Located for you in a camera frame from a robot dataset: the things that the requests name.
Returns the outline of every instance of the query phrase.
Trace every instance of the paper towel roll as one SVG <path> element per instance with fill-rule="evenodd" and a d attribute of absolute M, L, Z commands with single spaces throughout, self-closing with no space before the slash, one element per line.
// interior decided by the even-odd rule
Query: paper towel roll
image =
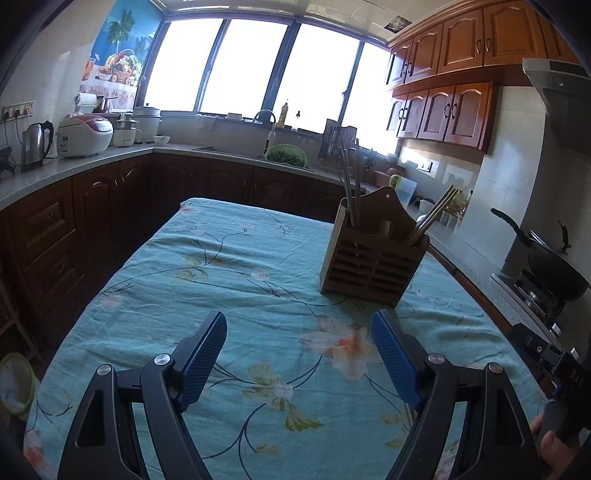
<path fill-rule="evenodd" d="M 96 95 L 94 93 L 79 93 L 76 95 L 76 112 L 92 113 L 96 107 Z"/>

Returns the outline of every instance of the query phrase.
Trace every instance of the green vegetables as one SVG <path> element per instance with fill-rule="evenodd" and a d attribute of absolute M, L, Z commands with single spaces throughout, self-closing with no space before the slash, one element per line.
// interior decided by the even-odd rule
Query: green vegetables
<path fill-rule="evenodd" d="M 287 163 L 288 165 L 292 165 L 294 167 L 304 167 L 306 165 L 304 160 L 299 158 L 297 155 L 282 151 L 268 154 L 267 159 L 276 163 Z"/>

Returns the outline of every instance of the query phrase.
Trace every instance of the fruit poster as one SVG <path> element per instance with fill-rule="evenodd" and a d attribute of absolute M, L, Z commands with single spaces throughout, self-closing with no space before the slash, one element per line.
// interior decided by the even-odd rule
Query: fruit poster
<path fill-rule="evenodd" d="M 150 0 L 116 0 L 86 62 L 80 91 L 132 109 L 146 56 L 164 14 Z"/>

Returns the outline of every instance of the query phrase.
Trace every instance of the bottle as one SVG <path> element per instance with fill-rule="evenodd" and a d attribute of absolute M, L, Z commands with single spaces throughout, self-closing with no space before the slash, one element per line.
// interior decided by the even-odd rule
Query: bottle
<path fill-rule="evenodd" d="M 466 210 L 468 210 L 468 205 L 470 204 L 470 199 L 472 198 L 472 192 L 474 192 L 474 190 L 470 190 L 470 193 L 468 193 L 466 200 L 464 200 L 464 202 L 462 203 L 460 211 L 457 213 L 457 216 L 460 220 L 463 220 L 464 215 L 466 214 Z"/>
<path fill-rule="evenodd" d="M 285 127 L 285 119 L 287 118 L 287 111 L 289 107 L 287 106 L 287 102 L 285 105 L 281 107 L 281 113 L 279 114 L 279 121 L 277 122 L 277 128 Z"/>
<path fill-rule="evenodd" d="M 300 117 L 301 117 L 301 114 L 300 114 L 300 111 L 298 110 L 295 115 L 294 124 L 291 126 L 292 132 L 297 132 L 297 125 L 298 125 L 298 123 L 300 123 Z"/>

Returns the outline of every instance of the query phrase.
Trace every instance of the rice cooker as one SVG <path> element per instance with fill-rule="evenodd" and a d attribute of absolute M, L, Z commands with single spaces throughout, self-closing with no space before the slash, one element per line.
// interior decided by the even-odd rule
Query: rice cooker
<path fill-rule="evenodd" d="M 135 143 L 154 141 L 154 137 L 158 135 L 158 126 L 162 121 L 160 119 L 160 108 L 153 106 L 137 106 L 134 108 L 134 113 L 131 116 L 138 122 L 137 129 L 140 130 L 139 135 L 135 136 Z"/>
<path fill-rule="evenodd" d="M 56 136 L 59 156 L 88 157 L 107 149 L 113 125 L 97 113 L 78 115 L 62 120 Z"/>

